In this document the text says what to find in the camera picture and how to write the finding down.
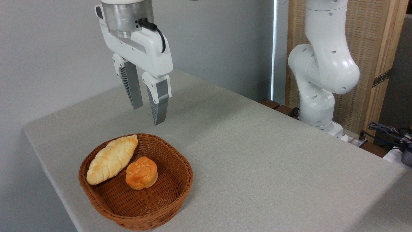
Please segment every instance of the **brown wicker basket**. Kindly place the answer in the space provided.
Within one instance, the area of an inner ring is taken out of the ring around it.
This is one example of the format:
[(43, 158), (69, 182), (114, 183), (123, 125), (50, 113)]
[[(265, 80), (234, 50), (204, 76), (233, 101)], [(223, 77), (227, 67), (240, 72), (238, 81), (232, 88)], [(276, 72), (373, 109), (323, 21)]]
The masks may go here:
[(102, 143), (86, 157), (80, 166), (79, 181), (101, 215), (127, 229), (148, 230), (163, 225), (178, 213), (192, 187), (193, 171), (186, 158), (163, 139), (149, 134), (137, 134), (137, 138), (139, 144), (130, 163), (142, 156), (156, 163), (159, 177), (152, 187), (130, 188), (125, 181), (125, 168), (101, 184), (87, 183), (91, 161), (112, 140)]

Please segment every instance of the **white wall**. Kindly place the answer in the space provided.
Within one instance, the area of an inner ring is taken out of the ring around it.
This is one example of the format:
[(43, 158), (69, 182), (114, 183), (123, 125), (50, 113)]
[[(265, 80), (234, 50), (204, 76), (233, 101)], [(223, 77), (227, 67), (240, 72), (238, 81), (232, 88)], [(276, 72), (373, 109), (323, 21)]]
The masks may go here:
[[(0, 231), (74, 230), (22, 127), (121, 85), (93, 13), (98, 3), (0, 0)], [(175, 68), (254, 100), (269, 97), (272, 1), (153, 6)]]

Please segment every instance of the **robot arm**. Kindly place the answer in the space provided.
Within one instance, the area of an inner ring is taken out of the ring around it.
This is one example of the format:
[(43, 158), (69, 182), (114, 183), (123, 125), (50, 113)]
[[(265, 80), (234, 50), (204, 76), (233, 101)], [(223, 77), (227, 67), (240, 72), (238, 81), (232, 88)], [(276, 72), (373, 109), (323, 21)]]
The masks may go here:
[(113, 63), (134, 109), (143, 106), (136, 66), (144, 71), (154, 124), (166, 118), (173, 63), (166, 37), (153, 24), (151, 0), (101, 0), (95, 6)]
[(300, 95), (300, 120), (342, 138), (342, 127), (332, 121), (335, 99), (359, 80), (345, 36), (347, 0), (307, 0), (305, 34), (311, 45), (296, 46), (288, 64)]

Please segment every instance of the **braided bread roll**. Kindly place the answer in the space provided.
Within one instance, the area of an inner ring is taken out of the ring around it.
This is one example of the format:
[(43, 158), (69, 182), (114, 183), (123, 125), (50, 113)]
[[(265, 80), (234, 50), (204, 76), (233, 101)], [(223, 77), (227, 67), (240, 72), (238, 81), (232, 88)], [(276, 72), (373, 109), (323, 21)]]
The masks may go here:
[(109, 142), (90, 163), (86, 175), (87, 182), (96, 185), (119, 174), (129, 163), (137, 144), (136, 135)]
[(126, 169), (126, 183), (132, 189), (149, 188), (155, 184), (158, 176), (156, 164), (145, 156), (129, 164)]

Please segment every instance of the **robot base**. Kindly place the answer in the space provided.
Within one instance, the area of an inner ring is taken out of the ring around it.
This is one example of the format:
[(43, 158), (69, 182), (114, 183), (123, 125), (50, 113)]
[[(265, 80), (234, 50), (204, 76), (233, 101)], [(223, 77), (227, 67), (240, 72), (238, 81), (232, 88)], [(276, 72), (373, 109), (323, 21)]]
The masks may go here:
[(318, 128), (322, 131), (325, 131), (326, 133), (330, 134), (331, 136), (341, 139), (345, 142), (348, 141), (349, 137), (347, 135), (344, 135), (343, 133), (343, 127), (339, 125), (338, 123), (332, 121), (330, 124), (326, 126), (315, 126), (315, 128)]

